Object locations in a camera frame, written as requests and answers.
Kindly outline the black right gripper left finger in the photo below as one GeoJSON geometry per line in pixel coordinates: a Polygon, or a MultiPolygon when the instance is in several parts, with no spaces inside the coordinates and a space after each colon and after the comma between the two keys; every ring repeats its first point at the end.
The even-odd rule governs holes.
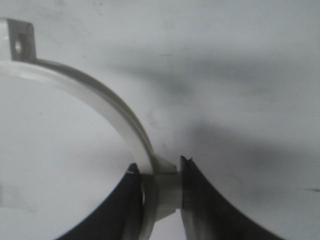
{"type": "Polygon", "coordinates": [[[111,194],[60,240],[137,240],[143,222],[141,175],[129,165],[111,194]]]}

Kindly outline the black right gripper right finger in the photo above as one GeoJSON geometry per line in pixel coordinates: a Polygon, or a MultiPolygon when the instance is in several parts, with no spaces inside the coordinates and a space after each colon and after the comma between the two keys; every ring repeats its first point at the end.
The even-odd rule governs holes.
{"type": "Polygon", "coordinates": [[[214,188],[195,162],[180,157],[181,218],[187,240],[280,240],[214,188]]]}

